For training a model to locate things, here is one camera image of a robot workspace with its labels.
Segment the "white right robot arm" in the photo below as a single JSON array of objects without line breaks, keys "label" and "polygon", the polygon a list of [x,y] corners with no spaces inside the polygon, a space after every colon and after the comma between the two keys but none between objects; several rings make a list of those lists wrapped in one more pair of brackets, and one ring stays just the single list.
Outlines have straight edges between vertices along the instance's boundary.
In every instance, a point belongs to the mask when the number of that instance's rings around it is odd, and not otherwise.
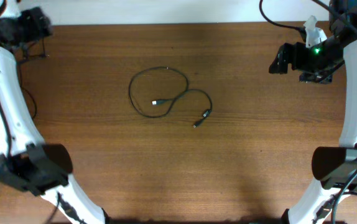
[{"label": "white right robot arm", "polygon": [[280,222],[336,223],[340,202],[357,196],[357,1],[330,1],[331,36],[310,17],[298,28],[302,41],[283,44],[269,67],[271,74],[300,71],[304,83],[329,84],[339,68],[346,70],[345,120],[337,147],[318,147],[312,157],[313,179],[302,198]]}]

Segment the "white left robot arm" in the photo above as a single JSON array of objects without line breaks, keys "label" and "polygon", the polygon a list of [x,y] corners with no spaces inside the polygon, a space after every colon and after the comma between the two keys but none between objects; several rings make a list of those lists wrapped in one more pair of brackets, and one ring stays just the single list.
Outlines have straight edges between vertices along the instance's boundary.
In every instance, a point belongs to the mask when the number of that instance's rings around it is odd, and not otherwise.
[{"label": "white left robot arm", "polygon": [[17,1],[0,1],[0,182],[42,197],[72,223],[109,223],[75,180],[66,148],[44,141],[22,94],[14,51],[51,34],[41,8],[21,11]]}]

